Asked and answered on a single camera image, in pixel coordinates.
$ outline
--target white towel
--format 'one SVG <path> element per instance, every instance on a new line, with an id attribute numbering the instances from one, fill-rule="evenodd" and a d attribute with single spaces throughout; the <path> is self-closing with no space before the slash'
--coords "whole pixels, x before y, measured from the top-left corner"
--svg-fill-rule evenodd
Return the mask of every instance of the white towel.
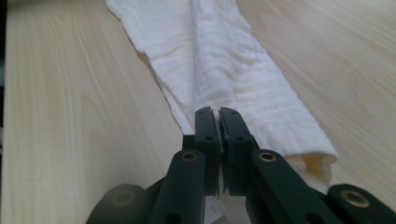
<path id="1" fill-rule="evenodd" d="M 287 157 L 325 191 L 337 154 L 234 0 L 106 0 L 145 52 L 184 134 L 195 110 L 238 110 L 261 148 Z"/>

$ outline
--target light wood surface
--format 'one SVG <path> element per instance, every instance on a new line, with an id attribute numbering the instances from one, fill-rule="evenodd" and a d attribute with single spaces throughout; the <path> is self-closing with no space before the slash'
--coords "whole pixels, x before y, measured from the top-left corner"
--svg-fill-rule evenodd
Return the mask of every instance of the light wood surface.
<path id="1" fill-rule="evenodd" d="M 8 4 L 2 223 L 84 223 L 108 189 L 163 177 L 182 133 L 105 1 Z M 395 2 L 238 5 L 337 149 L 333 183 L 395 210 Z"/>

